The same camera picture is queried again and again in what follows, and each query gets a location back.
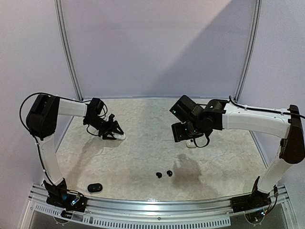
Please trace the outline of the white oval charging case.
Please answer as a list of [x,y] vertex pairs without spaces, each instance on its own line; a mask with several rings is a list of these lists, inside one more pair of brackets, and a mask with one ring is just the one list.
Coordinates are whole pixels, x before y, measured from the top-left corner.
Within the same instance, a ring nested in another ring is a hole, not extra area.
[[113,137],[118,140],[124,140],[126,138],[126,134],[113,133]]

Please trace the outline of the white square charging case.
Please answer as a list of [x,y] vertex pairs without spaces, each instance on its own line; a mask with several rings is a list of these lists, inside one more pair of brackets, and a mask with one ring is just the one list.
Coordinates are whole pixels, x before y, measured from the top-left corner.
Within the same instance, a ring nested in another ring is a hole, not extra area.
[[196,148],[196,145],[194,144],[193,141],[186,141],[186,147],[187,148]]

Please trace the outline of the black oval charging case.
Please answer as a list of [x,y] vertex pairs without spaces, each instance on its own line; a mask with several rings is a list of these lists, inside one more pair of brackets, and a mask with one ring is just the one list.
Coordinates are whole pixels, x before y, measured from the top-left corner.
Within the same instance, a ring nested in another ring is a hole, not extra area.
[[87,186],[87,190],[90,193],[99,193],[103,190],[103,186],[100,183],[92,183]]

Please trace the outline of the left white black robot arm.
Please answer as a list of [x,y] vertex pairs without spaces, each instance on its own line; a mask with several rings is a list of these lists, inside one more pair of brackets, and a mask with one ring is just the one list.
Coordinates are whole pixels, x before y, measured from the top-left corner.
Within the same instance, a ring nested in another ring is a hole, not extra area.
[[63,180],[54,145],[54,133],[59,115],[81,117],[83,125],[95,129],[103,140],[124,140],[125,133],[106,104],[99,98],[75,101],[48,93],[33,93],[36,99],[29,110],[24,126],[33,136],[44,172],[44,181],[58,186]]

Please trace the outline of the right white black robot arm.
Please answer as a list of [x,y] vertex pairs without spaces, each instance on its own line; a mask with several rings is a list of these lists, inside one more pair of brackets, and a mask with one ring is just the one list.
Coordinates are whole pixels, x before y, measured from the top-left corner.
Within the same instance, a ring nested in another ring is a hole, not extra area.
[[264,202],[265,194],[282,178],[284,173],[305,158],[302,127],[303,116],[296,105],[285,109],[250,107],[235,103],[232,99],[212,99],[205,107],[183,95],[170,108],[179,120],[172,125],[175,142],[207,139],[214,130],[241,129],[276,136],[281,139],[276,157],[259,177],[255,191],[246,198],[250,208]]

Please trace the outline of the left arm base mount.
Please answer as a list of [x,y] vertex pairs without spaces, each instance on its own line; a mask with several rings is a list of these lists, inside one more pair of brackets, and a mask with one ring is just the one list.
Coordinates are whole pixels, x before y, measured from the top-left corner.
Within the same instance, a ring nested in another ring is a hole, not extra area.
[[66,211],[84,212],[88,199],[82,193],[71,193],[66,190],[51,193],[48,192],[47,204],[60,207]]

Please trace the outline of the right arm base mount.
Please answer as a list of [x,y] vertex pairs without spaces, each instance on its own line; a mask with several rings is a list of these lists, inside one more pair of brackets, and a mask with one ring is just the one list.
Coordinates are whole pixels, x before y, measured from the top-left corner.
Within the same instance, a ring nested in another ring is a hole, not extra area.
[[261,192],[237,196],[230,199],[230,206],[234,213],[261,208],[270,203],[271,199],[269,194]]

